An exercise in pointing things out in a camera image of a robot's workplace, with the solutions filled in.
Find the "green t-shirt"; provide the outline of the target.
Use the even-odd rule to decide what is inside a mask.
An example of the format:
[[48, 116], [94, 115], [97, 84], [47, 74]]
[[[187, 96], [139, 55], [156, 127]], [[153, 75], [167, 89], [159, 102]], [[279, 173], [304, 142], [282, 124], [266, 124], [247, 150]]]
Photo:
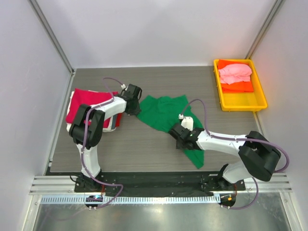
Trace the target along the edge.
[[[137, 118], [151, 128], [168, 133], [172, 126], [179, 122], [179, 114], [188, 103], [186, 95], [175, 98], [169, 96], [154, 98], [148, 95], [140, 103], [141, 112], [137, 115]], [[188, 106], [184, 115], [193, 118], [193, 128], [203, 128], [201, 121], [191, 111], [190, 106]], [[203, 167], [204, 151], [184, 150], [184, 153], [197, 169]]]

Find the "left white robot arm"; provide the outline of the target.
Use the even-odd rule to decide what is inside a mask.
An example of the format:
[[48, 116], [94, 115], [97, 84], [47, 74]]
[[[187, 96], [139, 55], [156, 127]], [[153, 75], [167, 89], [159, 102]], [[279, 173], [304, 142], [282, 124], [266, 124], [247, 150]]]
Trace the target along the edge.
[[81, 173], [75, 180], [75, 192], [95, 193], [104, 186], [97, 151], [104, 122], [122, 113], [136, 116], [141, 112], [139, 100], [142, 89], [133, 84], [123, 84], [121, 88], [119, 94], [111, 92], [107, 99], [81, 104], [73, 121], [67, 124], [68, 133], [79, 150], [82, 164]]

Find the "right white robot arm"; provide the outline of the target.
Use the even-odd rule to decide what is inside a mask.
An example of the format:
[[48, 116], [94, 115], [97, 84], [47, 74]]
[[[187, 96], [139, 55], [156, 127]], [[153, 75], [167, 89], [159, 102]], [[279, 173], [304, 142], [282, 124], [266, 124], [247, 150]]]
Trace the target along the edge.
[[257, 131], [251, 131], [248, 135], [226, 135], [203, 128], [189, 130], [176, 123], [168, 133], [176, 140], [178, 148], [218, 151], [240, 159], [237, 163], [225, 164], [212, 180], [215, 188], [225, 191], [238, 181], [251, 177], [270, 181], [281, 158], [278, 149]]

